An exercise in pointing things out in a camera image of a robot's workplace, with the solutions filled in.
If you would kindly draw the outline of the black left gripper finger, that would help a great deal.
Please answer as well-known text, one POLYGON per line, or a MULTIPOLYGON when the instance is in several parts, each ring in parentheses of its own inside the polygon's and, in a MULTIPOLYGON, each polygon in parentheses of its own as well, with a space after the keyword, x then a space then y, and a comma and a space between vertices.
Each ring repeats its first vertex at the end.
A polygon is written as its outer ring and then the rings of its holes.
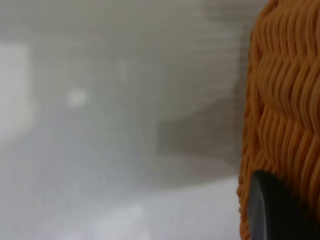
POLYGON ((252 240, 318 240, 320 228, 298 209, 285 184, 271 172, 251 177, 247 219, 252 240))

